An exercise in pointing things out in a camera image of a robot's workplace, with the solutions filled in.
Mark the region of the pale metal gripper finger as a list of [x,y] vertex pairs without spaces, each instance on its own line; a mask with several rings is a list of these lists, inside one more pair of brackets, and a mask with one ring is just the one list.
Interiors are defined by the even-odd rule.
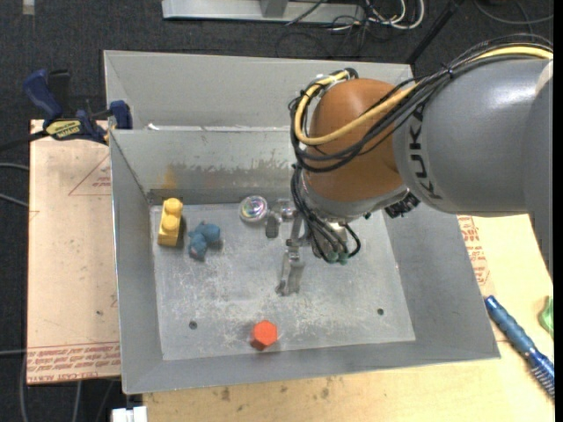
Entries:
[[291,272],[292,272],[292,264],[290,255],[288,252],[283,254],[282,262],[281,262],[281,275],[278,282],[277,287],[275,288],[275,292],[279,296],[287,296],[291,293]]
[[287,278],[287,295],[296,294],[300,290],[305,263],[297,256],[289,257],[289,274]]

